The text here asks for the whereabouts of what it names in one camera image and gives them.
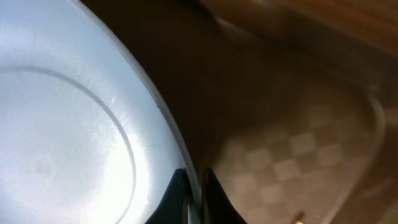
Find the dark blue plate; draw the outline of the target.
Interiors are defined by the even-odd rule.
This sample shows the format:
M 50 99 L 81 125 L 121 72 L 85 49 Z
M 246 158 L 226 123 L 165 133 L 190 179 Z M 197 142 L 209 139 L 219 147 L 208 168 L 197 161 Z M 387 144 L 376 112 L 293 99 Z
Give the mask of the dark blue plate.
M 168 107 L 80 1 L 1 2 L 1 222 L 146 223 L 176 169 L 201 193 Z

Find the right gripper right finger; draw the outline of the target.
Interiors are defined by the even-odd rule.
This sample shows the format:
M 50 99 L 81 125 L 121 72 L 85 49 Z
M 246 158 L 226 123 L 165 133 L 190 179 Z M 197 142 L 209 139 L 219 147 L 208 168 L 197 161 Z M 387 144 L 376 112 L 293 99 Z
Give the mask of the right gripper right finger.
M 204 222 L 208 224 L 246 224 L 236 211 L 212 169 L 203 173 L 201 199 Z

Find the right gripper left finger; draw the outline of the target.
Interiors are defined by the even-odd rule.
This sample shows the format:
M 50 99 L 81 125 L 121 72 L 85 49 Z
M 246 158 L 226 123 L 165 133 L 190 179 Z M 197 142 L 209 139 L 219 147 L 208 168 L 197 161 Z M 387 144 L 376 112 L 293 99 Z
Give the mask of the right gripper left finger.
M 146 224 L 188 223 L 188 178 L 185 169 L 176 169 L 153 214 Z

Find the wooden chopstick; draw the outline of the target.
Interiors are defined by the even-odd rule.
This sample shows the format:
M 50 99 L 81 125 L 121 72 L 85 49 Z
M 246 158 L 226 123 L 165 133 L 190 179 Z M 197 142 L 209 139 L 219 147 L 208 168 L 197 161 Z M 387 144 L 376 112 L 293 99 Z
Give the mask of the wooden chopstick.
M 304 212 L 298 212 L 296 214 L 295 218 L 291 222 L 291 224 L 305 224 L 304 219 L 305 218 L 305 213 Z

